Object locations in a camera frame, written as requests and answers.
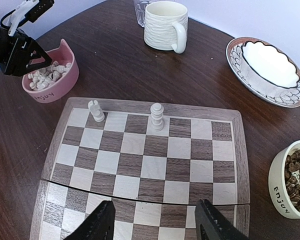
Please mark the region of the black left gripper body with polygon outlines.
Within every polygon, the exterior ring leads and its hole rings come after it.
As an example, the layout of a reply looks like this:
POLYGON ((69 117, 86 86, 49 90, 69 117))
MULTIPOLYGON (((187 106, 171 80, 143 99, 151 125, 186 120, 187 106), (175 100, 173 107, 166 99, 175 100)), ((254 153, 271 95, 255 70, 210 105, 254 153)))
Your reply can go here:
POLYGON ((22 32, 10 37, 8 31, 0 28, 0 70, 9 76, 25 75, 27 64, 31 64, 30 45, 33 38, 22 32))

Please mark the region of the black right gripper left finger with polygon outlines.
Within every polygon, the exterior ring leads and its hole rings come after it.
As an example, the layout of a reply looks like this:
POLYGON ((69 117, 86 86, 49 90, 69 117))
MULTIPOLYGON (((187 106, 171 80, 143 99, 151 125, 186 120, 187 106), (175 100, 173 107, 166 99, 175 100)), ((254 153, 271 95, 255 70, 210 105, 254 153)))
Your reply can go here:
POLYGON ((113 240, 114 227, 114 203, 104 200, 65 240, 113 240))

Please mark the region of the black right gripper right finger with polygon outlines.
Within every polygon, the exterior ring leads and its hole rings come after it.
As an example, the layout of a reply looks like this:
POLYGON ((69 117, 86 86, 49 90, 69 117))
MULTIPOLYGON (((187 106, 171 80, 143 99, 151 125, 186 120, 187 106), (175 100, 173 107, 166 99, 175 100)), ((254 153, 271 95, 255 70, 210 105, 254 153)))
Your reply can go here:
POLYGON ((207 199, 200 199, 194 211, 197 240, 248 240, 207 199))

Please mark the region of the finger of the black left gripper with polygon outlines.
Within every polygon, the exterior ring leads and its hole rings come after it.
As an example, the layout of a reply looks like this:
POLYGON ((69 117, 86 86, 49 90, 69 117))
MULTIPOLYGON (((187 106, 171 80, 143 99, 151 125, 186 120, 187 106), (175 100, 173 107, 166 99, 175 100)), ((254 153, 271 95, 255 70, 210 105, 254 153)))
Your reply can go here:
POLYGON ((25 66, 25 72, 24 74, 28 74, 30 72, 42 69, 42 68, 46 68, 48 66, 50 66, 52 64, 51 61, 44 61, 44 62, 37 62, 37 63, 29 63, 25 66))
POLYGON ((35 40, 32 40, 30 44, 30 63, 35 66, 50 66, 52 64, 52 58, 35 40))

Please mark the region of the white knight chess piece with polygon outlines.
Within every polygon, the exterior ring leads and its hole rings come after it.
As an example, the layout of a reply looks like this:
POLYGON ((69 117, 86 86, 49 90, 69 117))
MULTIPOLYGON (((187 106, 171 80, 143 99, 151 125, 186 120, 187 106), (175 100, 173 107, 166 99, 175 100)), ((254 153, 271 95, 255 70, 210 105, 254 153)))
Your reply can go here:
POLYGON ((96 122, 102 122, 105 119, 105 114, 96 99, 89 101, 87 106, 96 122))

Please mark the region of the white queen chess piece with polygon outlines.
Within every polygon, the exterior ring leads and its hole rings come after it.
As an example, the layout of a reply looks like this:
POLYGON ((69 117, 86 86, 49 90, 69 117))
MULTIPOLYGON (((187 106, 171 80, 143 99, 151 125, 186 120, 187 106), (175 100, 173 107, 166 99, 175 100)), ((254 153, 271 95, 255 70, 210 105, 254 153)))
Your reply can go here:
POLYGON ((164 107, 162 104, 156 102, 150 107, 151 122, 155 131, 161 131, 164 127, 164 107))

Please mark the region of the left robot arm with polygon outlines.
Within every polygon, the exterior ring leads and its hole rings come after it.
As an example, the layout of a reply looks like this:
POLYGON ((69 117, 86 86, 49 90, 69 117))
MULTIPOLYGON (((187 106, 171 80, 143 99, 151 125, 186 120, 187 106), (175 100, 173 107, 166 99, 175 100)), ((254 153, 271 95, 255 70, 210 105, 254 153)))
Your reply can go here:
POLYGON ((0 69, 3 74, 21 77, 52 64, 52 58, 20 27, 27 22, 34 23, 54 3, 53 0, 24 0, 1 18, 0 69))

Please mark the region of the white chess pieces pile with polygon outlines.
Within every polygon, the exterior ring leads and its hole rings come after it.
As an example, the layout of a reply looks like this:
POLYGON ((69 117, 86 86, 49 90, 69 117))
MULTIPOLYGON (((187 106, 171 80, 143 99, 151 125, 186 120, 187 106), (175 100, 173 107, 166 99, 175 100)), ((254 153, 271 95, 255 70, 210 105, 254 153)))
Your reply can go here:
POLYGON ((71 66, 71 62, 60 64, 55 60, 50 66, 36 70, 34 73, 29 73, 27 77, 30 79, 30 89, 32 91, 41 91, 52 86, 67 74, 71 66))

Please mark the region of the wooden chess board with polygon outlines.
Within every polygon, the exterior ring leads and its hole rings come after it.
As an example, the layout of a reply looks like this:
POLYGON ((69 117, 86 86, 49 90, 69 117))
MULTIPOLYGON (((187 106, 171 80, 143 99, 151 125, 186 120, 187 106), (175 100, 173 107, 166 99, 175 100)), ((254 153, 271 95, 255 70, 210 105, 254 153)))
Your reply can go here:
POLYGON ((151 102, 67 100, 39 183, 30 238, 63 240, 102 201, 115 207, 116 240, 194 240, 195 206, 207 199, 249 233, 250 180, 242 116, 237 110, 151 102))

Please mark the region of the pink cat-ear bowl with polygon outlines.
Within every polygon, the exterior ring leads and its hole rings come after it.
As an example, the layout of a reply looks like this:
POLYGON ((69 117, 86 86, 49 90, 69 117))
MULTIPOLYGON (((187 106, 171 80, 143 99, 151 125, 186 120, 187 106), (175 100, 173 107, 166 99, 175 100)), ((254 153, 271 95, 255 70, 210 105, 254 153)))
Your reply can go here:
POLYGON ((58 61, 60 65, 71 63, 71 66, 64 76, 61 76, 56 83, 42 90, 32 90, 30 88, 31 79, 28 73, 22 78, 23 90, 39 103, 52 103, 65 96, 76 84, 79 78, 79 67, 70 46, 65 39, 60 40, 58 48, 46 52, 53 61, 58 61))

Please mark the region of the cream cat-ear bowl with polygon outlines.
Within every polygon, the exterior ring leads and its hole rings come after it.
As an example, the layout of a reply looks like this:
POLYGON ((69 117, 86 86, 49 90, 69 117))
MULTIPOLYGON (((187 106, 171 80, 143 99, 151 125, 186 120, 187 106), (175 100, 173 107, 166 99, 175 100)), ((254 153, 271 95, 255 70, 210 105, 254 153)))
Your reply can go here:
POLYGON ((270 165, 268 173, 268 190, 270 199, 283 217, 288 219, 300 219, 300 211, 295 207, 296 203, 291 201, 288 189, 295 185, 289 183, 285 178, 287 175, 286 160, 294 152, 300 150, 300 140, 297 140, 278 152, 270 165))

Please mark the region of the clear drinking glass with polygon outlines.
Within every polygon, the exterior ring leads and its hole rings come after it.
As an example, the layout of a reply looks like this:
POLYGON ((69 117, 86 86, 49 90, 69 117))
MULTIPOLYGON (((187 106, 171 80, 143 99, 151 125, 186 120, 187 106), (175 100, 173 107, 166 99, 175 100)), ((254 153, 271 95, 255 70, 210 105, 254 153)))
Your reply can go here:
POLYGON ((134 9, 136 13, 137 23, 141 27, 145 27, 145 10, 147 5, 151 3, 150 0, 134 0, 134 9))

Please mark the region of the cream ribbed mug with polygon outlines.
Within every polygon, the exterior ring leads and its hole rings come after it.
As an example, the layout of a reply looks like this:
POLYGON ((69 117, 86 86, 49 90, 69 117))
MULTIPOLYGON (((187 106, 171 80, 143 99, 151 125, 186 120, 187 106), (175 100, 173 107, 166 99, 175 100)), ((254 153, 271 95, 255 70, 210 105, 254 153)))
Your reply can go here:
POLYGON ((174 1, 147 5, 143 39, 153 49, 182 54, 188 39, 188 8, 174 1))

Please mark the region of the patterned ceramic plate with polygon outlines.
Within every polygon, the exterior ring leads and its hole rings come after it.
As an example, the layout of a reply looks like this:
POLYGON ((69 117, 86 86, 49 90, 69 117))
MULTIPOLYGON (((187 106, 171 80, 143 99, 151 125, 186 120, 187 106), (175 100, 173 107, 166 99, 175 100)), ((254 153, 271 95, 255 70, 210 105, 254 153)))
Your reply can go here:
POLYGON ((264 46, 272 47, 270 43, 258 38, 238 37, 232 39, 226 47, 226 59, 238 80, 250 92, 270 104, 284 108, 300 107, 300 69, 298 66, 284 52, 276 48, 275 50, 284 55, 287 61, 294 66, 294 73, 298 76, 298 80, 296 86, 287 89, 272 85, 266 79, 259 76, 250 65, 245 63, 243 47, 247 43, 261 43, 264 46))

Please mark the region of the white scalloped bowl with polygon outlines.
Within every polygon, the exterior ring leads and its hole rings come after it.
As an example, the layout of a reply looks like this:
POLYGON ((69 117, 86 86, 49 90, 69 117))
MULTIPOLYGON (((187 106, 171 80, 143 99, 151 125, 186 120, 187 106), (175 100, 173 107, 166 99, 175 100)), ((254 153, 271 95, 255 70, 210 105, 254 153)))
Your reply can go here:
POLYGON ((248 41, 241 46, 240 72, 257 92, 281 97, 300 83, 296 66, 272 45, 248 41))

